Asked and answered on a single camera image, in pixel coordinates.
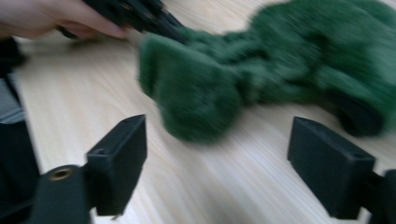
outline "green fuzzy object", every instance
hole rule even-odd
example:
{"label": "green fuzzy object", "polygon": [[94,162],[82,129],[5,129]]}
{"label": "green fuzzy object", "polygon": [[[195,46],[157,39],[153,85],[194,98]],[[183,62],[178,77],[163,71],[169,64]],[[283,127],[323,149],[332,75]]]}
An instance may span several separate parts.
{"label": "green fuzzy object", "polygon": [[326,99],[353,135],[395,119],[396,12],[374,0],[294,0],[264,7],[245,31],[187,39],[149,35],[140,85],[166,130],[187,141],[222,137],[244,105]]}

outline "black object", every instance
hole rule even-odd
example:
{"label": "black object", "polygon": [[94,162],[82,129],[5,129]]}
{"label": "black object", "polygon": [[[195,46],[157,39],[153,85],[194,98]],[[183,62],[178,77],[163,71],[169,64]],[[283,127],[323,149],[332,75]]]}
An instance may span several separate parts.
{"label": "black object", "polygon": [[25,122],[0,124],[0,223],[29,217],[39,177]]}
{"label": "black object", "polygon": [[373,172],[375,158],[324,125],[294,118],[288,160],[331,217],[396,224],[396,170]]}
{"label": "black object", "polygon": [[87,153],[83,167],[66,165],[40,178],[29,224],[87,224],[90,210],[121,215],[147,157],[143,115],[121,121]]}
{"label": "black object", "polygon": [[327,97],[336,106],[335,115],[347,133],[353,136],[373,136],[384,129],[384,117],[361,99],[340,91],[328,91]]}
{"label": "black object", "polygon": [[9,92],[19,103],[19,96],[8,75],[11,73],[13,67],[22,65],[26,62],[27,57],[21,53],[14,37],[9,37],[0,41],[0,50],[0,78],[4,79]]}
{"label": "black object", "polygon": [[[184,43],[185,39],[177,31],[183,25],[164,9],[161,0],[84,0],[110,21],[119,26],[130,25],[138,32],[151,32]],[[67,37],[74,35],[64,28],[60,31]]]}

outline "green plush toy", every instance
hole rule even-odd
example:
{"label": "green plush toy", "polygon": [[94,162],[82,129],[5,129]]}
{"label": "green plush toy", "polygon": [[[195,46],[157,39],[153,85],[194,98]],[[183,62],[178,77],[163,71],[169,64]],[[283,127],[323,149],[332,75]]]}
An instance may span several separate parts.
{"label": "green plush toy", "polygon": [[141,87],[167,131],[218,140],[244,105],[327,100],[347,132],[395,120],[396,12],[375,0],[294,0],[264,7],[245,31],[183,28],[185,45],[149,35]]}

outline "screw hole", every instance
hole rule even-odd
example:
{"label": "screw hole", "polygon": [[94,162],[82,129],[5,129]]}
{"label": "screw hole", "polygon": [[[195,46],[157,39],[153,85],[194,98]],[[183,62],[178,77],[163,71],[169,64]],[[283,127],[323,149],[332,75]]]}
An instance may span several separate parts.
{"label": "screw hole", "polygon": [[49,179],[52,181],[57,181],[57,180],[62,180],[62,179],[66,179],[67,177],[69,177],[71,174],[73,173],[73,171],[69,168],[65,168],[65,169],[61,169],[59,171],[56,171],[55,173],[53,173]]}
{"label": "screw hole", "polygon": [[98,155],[105,155],[106,151],[104,148],[98,148],[98,149],[96,149],[95,153]]}

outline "light wood surface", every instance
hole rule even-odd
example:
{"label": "light wood surface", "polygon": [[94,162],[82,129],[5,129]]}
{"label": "light wood surface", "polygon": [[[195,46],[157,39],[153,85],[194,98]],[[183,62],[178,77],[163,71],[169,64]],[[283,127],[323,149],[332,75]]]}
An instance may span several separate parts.
{"label": "light wood surface", "polygon": [[[167,0],[185,25],[221,33],[242,29],[265,0]],[[315,105],[245,108],[226,138],[211,147],[186,144],[163,128],[157,107],[142,93],[137,52],[127,41],[78,42],[60,34],[21,40],[29,62],[17,81],[41,171],[82,165],[85,153],[120,120],[147,115],[148,159],[123,217],[95,223],[319,224],[367,223],[328,217],[286,159],[292,118],[323,123],[377,157],[375,170],[396,167],[395,133],[353,138]]]}

